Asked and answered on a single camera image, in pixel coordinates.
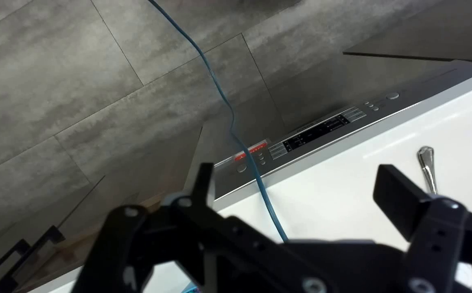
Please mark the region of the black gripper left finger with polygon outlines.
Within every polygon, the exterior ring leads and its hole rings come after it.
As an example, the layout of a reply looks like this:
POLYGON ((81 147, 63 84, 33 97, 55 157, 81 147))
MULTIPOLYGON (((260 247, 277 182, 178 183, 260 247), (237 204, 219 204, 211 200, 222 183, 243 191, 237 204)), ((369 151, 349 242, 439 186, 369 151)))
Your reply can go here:
POLYGON ((115 208, 72 293, 144 293, 155 268, 175 261, 201 293, 325 293, 317 268, 292 248, 211 206, 214 165, 204 162, 188 195, 151 211, 115 208))

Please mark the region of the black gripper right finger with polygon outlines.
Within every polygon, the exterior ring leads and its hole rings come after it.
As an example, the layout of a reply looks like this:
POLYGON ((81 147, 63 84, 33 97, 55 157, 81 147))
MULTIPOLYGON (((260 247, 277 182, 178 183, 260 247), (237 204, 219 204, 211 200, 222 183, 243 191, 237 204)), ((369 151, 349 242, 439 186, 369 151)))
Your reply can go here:
POLYGON ((472 293, 457 281, 461 261, 472 265, 472 211, 452 196, 432 196, 393 164, 380 164, 374 200, 409 242, 401 286, 422 281, 434 293, 472 293))

